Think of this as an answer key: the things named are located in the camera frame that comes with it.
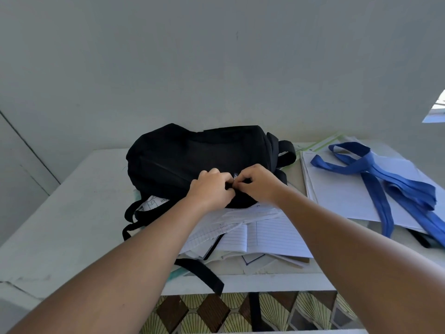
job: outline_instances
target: blue lanyard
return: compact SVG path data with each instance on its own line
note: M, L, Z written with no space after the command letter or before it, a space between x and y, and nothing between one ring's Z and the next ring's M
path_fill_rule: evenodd
M348 150L360 158L354 159L348 155L339 154L334 151L336 146ZM385 171L375 163L371 149L356 141L332 144L329 149L346 164L345 167L326 163L319 155L313 158L311 164L339 174L359 173L381 219L384 236L390 237L394 230L394 220L386 198L386 191L426 232L442 246L445 246L445 223L432 212L436 206L436 188L433 185L406 179L398 174Z

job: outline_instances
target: desk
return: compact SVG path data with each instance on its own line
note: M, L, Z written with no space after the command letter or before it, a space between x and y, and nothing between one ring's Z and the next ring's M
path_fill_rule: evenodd
M382 143L366 143L378 154L400 157ZM124 211L134 202L126 152L93 151L0 248L0 298L32 309L123 241ZM304 192L299 161L285 172ZM393 239L445 267L445 251L421 247L406 230L396 227ZM277 261L249 276L232 260L209 264L225 283L224 292L335 290L314 260L304 269ZM162 294L209 292L197 277L182 276Z

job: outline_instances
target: window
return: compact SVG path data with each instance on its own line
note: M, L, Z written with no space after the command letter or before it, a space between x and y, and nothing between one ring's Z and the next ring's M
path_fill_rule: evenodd
M432 106L422 123L445 122L445 90L442 91L436 103Z

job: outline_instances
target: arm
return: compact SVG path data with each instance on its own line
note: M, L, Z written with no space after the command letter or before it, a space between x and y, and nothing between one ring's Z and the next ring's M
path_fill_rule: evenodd
M442 267L317 205L261 165L243 170L233 186L284 211L370 333L443 332Z
M186 198L60 287L10 334L137 333L195 225L235 196L224 187L232 181L229 173L202 171Z

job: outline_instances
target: patterned floor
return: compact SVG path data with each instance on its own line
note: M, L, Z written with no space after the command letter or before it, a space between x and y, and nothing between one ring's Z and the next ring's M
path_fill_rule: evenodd
M363 328L336 291L259 294L263 325L269 331ZM142 334L251 332L247 293L160 297Z

